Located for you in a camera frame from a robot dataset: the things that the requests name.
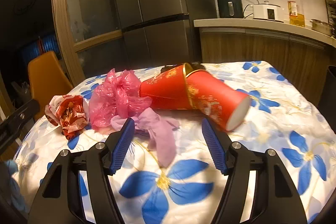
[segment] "table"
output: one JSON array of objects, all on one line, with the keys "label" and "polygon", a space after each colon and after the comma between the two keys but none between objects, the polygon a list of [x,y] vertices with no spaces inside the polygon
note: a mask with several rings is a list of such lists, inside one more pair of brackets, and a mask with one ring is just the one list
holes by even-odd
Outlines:
[{"label": "table", "polygon": [[[267,62],[204,66],[233,89],[243,90],[251,96],[245,121],[229,136],[250,150],[276,150],[298,189],[307,219],[311,221],[336,185],[336,135],[324,117]],[[161,68],[140,69],[135,74],[144,81],[159,74]],[[105,76],[85,80],[70,94],[81,94],[89,101],[92,90],[104,81]],[[167,169],[160,169],[156,152],[146,149],[145,140],[134,138],[122,168],[110,177],[125,223],[176,224],[181,220],[190,224],[210,223],[227,177],[214,167],[201,131],[203,117],[196,111],[157,112],[180,121],[180,128],[174,131],[177,156]],[[13,178],[20,186],[26,210],[29,211],[40,180],[62,149],[71,152],[87,150],[96,142],[106,140],[111,132],[110,128],[95,131],[87,126],[68,142],[60,127],[51,125],[45,117],[39,119],[14,157],[19,171]],[[168,180],[158,183],[163,174]],[[255,171],[251,171],[242,221],[251,213],[254,185]],[[94,222],[84,171],[80,171],[80,186],[86,218]]]}]

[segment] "wooden cabinet front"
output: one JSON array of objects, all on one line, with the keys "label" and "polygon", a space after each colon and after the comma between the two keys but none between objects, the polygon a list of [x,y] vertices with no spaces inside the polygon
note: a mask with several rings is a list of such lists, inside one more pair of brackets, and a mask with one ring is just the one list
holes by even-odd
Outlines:
[{"label": "wooden cabinet front", "polygon": [[203,63],[266,61],[308,101],[318,104],[333,47],[289,34],[276,37],[205,30],[200,30]]}]

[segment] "kitchen counter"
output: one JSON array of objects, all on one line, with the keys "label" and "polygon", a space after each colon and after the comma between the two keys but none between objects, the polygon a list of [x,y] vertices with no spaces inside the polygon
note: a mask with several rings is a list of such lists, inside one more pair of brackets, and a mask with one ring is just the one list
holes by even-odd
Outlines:
[{"label": "kitchen counter", "polygon": [[336,65],[336,39],[308,28],[257,19],[202,19],[204,63],[263,60],[317,105],[329,65]]},{"label": "kitchen counter", "polygon": [[237,28],[238,30],[227,29],[226,32],[240,32],[240,33],[248,33],[244,30],[245,28],[282,32],[295,36],[300,36],[307,39],[312,39],[318,42],[323,42],[336,48],[336,39],[332,37],[329,37],[323,33],[316,32],[308,28],[290,25],[282,22],[259,20],[259,19],[243,19],[243,18],[214,18],[214,19],[194,20],[194,26],[202,28],[206,27]]}]

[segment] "silver screw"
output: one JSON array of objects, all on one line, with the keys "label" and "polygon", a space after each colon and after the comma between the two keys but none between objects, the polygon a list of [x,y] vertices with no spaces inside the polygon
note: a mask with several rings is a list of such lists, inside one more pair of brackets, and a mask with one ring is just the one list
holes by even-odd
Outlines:
[{"label": "silver screw", "polygon": [[67,149],[63,149],[59,154],[60,154],[62,157],[65,157],[66,155],[69,154],[69,150],[67,150]]},{"label": "silver screw", "polygon": [[275,155],[276,155],[276,152],[275,152],[273,149],[269,149],[269,150],[267,150],[267,153],[268,153],[270,156],[275,156]]},{"label": "silver screw", "polygon": [[234,149],[239,149],[239,148],[241,148],[241,144],[240,143],[238,143],[238,142],[234,142],[234,143],[232,143],[232,147],[234,148]]},{"label": "silver screw", "polygon": [[102,142],[96,144],[97,149],[103,149],[104,147],[105,147],[105,144]]}]

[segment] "glass cabinet door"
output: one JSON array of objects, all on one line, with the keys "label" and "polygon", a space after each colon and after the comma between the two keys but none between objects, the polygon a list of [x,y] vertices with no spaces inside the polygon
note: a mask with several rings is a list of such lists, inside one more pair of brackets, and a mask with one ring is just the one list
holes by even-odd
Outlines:
[{"label": "glass cabinet door", "polygon": [[115,0],[52,0],[58,42],[74,85],[128,68]]}]

